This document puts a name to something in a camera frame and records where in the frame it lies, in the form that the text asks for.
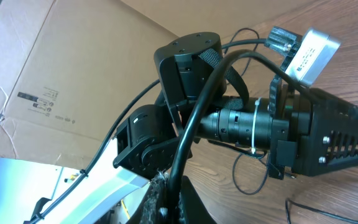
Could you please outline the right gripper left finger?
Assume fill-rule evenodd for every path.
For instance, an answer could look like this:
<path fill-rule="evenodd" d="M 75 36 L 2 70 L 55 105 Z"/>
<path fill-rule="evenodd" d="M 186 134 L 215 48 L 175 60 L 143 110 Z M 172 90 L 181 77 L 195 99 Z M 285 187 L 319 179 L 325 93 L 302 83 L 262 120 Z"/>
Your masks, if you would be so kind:
<path fill-rule="evenodd" d="M 157 175 L 149 182 L 149 187 L 135 213 L 128 220 L 128 224 L 167 223 L 166 193 L 168 178 L 167 172 L 158 171 Z"/>

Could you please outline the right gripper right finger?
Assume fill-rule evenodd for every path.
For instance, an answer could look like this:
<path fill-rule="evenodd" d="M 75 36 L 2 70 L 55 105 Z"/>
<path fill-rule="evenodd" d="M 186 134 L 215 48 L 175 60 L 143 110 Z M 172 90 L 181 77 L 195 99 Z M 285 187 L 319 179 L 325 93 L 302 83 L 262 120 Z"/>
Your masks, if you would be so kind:
<path fill-rule="evenodd" d="M 182 177 L 178 210 L 179 223 L 216 224 L 187 176 Z"/>

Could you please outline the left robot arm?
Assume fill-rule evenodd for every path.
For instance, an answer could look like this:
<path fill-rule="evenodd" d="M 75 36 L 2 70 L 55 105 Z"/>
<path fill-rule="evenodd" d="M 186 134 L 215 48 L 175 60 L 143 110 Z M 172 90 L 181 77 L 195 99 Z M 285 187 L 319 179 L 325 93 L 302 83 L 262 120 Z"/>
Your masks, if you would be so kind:
<path fill-rule="evenodd" d="M 127 106 L 107 133 L 117 141 L 113 166 L 150 180 L 130 223 L 213 222 L 183 173 L 201 139 L 258 159 L 265 178 L 358 166 L 358 106 L 313 87 L 340 41 L 279 27 L 251 40 L 281 54 L 281 65 L 247 44 L 199 32 L 155 51 L 156 102 Z"/>

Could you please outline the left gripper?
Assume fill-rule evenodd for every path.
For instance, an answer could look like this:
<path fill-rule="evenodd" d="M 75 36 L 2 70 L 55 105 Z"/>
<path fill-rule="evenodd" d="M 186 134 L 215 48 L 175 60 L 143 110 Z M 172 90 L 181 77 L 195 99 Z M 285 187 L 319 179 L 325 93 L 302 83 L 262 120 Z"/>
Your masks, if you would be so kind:
<path fill-rule="evenodd" d="M 358 166 L 358 106 L 319 88 L 310 92 L 320 104 L 286 84 L 277 91 L 269 177 L 282 180 L 286 168 L 314 177 Z"/>

